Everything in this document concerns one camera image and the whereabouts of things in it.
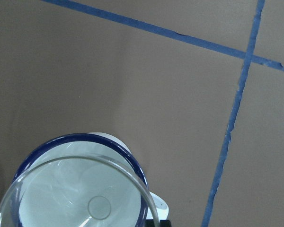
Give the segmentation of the white enamel mug blue rim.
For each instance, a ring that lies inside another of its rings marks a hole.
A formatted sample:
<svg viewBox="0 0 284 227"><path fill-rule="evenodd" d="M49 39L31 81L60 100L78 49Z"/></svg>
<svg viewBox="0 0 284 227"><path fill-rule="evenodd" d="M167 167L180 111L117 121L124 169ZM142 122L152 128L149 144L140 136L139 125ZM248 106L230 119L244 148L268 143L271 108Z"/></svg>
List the white enamel mug blue rim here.
<svg viewBox="0 0 284 227"><path fill-rule="evenodd" d="M34 165L36 166L48 161L49 159L66 156L67 154L87 156L91 155L92 151L98 155L103 154L108 157L116 156L115 159L121 161L121 164L125 163L126 165L129 165L133 172L145 184L146 188L149 189L142 167L134 158L130 149L118 138L102 132L73 133L45 142L34 149L31 154L26 157L16 171L13 182L26 170L33 168ZM150 192L150 195L156 205L160 227L171 227L171 222L168 220L169 207L167 203L152 192ZM147 207L144 199L141 200L139 212L136 227L139 227L139 225L142 224L142 221L146 223L146 227L154 227L151 210Z"/></svg>

